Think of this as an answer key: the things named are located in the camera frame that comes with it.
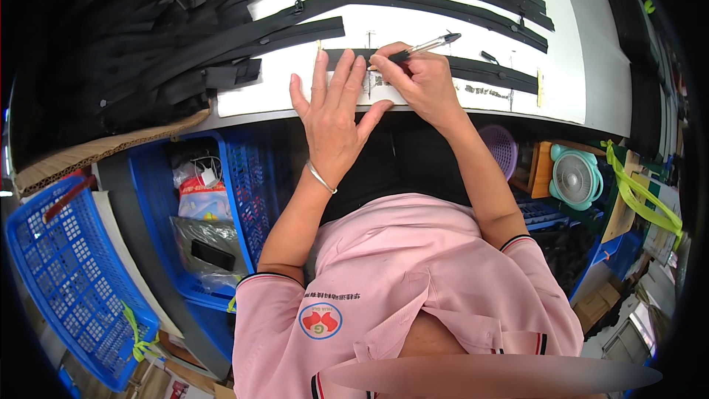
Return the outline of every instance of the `embroidered logo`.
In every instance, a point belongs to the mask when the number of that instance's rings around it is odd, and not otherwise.
[[[298,322],[308,337],[323,340],[340,331],[342,315],[334,305],[320,302],[303,308],[298,314]]]

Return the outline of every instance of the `woman's right hand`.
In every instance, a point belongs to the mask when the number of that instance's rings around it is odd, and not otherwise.
[[[440,54],[421,53],[404,61],[411,77],[387,57],[411,48],[403,42],[386,45],[375,52],[369,63],[376,66],[383,79],[406,100],[416,114],[446,136],[470,119],[458,103],[453,88],[448,59]]]

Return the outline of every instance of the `black pants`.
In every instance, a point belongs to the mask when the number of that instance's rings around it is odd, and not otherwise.
[[[415,114],[403,116],[384,115],[325,207],[321,225],[372,200],[404,192],[470,206],[448,141]]]

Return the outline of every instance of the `woman's left hand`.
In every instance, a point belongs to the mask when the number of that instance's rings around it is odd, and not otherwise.
[[[301,78],[291,75],[291,101],[306,129],[310,161],[331,188],[337,188],[372,129],[393,105],[390,100],[375,102],[359,124],[355,124],[355,106],[362,92],[366,62],[362,56],[356,59],[354,56],[351,49],[342,53],[328,87],[328,54],[318,51],[310,102],[301,92]]]

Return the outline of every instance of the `pen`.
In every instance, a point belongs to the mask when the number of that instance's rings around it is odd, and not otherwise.
[[[443,45],[449,44],[458,39],[460,39],[460,33],[446,34],[445,36],[437,37],[436,39],[430,40],[424,44],[416,45],[415,47],[399,51],[398,53],[394,53],[389,56],[388,59],[394,62],[395,64],[400,64],[404,60],[411,57],[413,54],[425,53],[426,51],[430,51],[437,47],[442,47]],[[367,70],[376,71],[377,67],[372,65],[371,67],[367,68]]]

